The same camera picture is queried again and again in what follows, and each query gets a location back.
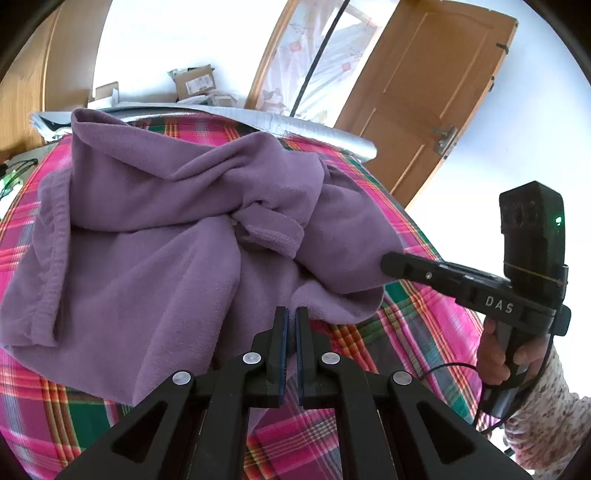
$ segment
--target door latch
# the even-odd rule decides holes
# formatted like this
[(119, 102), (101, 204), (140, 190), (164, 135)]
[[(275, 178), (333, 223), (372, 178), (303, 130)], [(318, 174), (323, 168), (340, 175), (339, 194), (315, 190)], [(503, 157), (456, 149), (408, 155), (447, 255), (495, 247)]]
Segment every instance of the door latch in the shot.
[(447, 130), (433, 129), (433, 133), (441, 135), (434, 149), (438, 155), (447, 158), (448, 150), (456, 139), (458, 131), (458, 127), (454, 127), (453, 125)]

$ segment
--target blanket fold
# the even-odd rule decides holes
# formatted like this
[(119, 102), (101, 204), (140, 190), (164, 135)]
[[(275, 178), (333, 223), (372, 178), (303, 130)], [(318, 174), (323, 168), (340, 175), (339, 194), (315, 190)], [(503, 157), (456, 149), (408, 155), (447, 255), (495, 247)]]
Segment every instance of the blanket fold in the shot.
[(265, 133), (207, 147), (86, 109), (72, 128), (0, 306), (0, 343), (26, 367), (136, 404), (174, 370), (247, 350), (277, 305), (331, 323), (379, 307), (379, 260), (400, 240), (319, 155)]

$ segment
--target finger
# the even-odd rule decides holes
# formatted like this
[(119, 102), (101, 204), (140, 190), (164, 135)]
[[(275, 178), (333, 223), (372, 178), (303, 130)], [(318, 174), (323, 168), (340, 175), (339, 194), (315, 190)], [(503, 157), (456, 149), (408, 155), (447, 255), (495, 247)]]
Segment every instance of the finger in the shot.
[(497, 365), (505, 363), (505, 352), (494, 335), (482, 335), (478, 346), (478, 358), (489, 359)]
[(486, 317), (482, 327), (485, 334), (492, 335), (496, 330), (496, 322), (493, 319)]
[(548, 337), (544, 336), (535, 338), (531, 342), (528, 342), (517, 349), (513, 356), (513, 361), (517, 365), (528, 365), (536, 360), (544, 358), (547, 348)]
[(490, 362), (477, 362), (476, 369), (481, 380), (488, 385), (500, 385), (509, 378), (511, 372), (506, 365), (494, 365)]

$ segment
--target plaid bedspread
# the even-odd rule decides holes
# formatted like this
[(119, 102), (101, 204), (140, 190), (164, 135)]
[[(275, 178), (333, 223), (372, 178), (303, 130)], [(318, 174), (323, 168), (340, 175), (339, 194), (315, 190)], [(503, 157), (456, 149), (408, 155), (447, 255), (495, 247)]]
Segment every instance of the plaid bedspread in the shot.
[[(137, 126), (212, 146), (254, 131), (206, 113), (152, 119)], [(354, 158), (307, 140), (282, 143), (289, 150), (324, 154), (328, 162), (372, 196), (399, 233), (407, 252), (439, 257), (407, 214)], [(48, 172), (69, 162), (67, 137), (36, 169), (0, 224), (0, 297), (31, 241), (39, 207), (39, 182)], [(353, 358), (371, 372), (390, 373), (395, 356), (417, 376), (444, 362), (475, 363), (482, 327), (474, 313), (429, 287), (409, 281), (391, 283), (385, 290), (381, 308), (371, 319), (340, 326), (316, 321), (313, 328), (329, 334), (336, 352)], [(461, 367), (440, 369), (425, 382), (455, 412), (472, 421), (480, 390), (474, 372)], [(0, 433), (34, 479), (53, 479), (127, 411), (129, 407), (50, 382), (0, 349)], [(303, 411), (297, 404), (297, 386), (290, 380), (285, 406), (270, 410), (248, 438), (244, 478), (342, 478), (333, 412)]]

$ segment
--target floral patterned sleeve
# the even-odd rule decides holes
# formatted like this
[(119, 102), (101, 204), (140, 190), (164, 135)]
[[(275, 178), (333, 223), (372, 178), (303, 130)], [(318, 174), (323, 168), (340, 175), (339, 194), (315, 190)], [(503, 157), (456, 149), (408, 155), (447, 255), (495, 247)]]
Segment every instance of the floral patterned sleeve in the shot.
[(591, 398), (571, 393), (552, 348), (548, 367), (524, 406), (505, 424), (515, 460), (537, 480), (556, 480), (591, 429)]

